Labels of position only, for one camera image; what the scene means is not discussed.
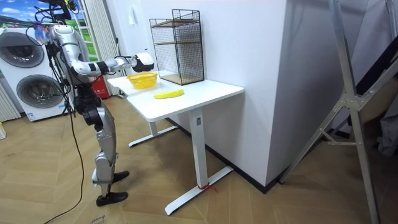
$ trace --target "black wire basket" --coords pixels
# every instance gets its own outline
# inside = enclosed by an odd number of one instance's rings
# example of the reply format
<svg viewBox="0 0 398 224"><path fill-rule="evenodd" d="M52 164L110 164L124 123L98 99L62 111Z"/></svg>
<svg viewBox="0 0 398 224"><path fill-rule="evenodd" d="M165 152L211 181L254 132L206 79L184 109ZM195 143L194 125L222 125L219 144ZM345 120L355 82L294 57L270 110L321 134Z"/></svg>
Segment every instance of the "black wire basket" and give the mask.
<svg viewBox="0 0 398 224"><path fill-rule="evenodd" d="M200 13L173 9L173 19L150 19L159 77L179 85L205 79Z"/></svg>

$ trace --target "red string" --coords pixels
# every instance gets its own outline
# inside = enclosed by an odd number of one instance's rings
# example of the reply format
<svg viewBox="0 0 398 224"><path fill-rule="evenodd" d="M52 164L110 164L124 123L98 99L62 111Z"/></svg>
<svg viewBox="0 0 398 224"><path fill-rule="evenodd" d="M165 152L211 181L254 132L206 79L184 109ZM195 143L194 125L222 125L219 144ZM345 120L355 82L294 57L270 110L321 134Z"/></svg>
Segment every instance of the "red string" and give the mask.
<svg viewBox="0 0 398 224"><path fill-rule="evenodd" d="M200 190L205 190L205 189L207 189L207 188L210 188L210 189L213 189L215 192L218 193L218 190L217 190L215 187L213 187L212 185L210 185L210 184L206 184L206 185L204 185L203 187L199 187L199 186L198 186L198 188L199 188Z"/></svg>

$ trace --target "yellow bowl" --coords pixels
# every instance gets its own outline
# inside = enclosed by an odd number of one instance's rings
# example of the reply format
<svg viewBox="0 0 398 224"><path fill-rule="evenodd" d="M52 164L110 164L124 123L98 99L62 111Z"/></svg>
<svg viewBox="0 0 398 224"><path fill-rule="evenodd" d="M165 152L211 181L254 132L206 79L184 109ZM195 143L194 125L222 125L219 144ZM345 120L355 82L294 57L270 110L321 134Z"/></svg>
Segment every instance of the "yellow bowl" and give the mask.
<svg viewBox="0 0 398 224"><path fill-rule="evenodd" d="M128 75L126 77L135 89L141 90L154 87L156 84L157 74L155 72L142 72L140 74Z"/></svg>

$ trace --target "washing machine door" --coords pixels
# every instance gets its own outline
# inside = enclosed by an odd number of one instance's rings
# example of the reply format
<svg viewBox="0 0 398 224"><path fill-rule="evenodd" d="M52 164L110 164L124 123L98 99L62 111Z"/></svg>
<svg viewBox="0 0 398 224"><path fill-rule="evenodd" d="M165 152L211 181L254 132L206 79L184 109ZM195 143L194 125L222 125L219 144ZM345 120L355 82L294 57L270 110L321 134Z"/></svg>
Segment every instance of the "washing machine door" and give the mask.
<svg viewBox="0 0 398 224"><path fill-rule="evenodd" d="M29 75L17 85L18 97L35 108L51 108L63 100L56 80L46 75Z"/></svg>
<svg viewBox="0 0 398 224"><path fill-rule="evenodd" d="M19 32L3 32L0 35L0 57L13 66L32 68L42 63L44 51L32 37L28 39Z"/></svg>

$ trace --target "washer dryer stack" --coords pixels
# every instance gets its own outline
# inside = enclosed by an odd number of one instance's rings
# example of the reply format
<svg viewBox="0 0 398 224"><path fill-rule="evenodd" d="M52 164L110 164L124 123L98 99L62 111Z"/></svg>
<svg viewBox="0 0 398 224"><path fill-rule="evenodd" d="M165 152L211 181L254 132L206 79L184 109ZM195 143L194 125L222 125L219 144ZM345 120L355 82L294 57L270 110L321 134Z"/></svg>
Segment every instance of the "washer dryer stack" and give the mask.
<svg viewBox="0 0 398 224"><path fill-rule="evenodd" d="M35 40L33 29L7 28L0 35L0 69L30 121L64 111L47 52Z"/></svg>

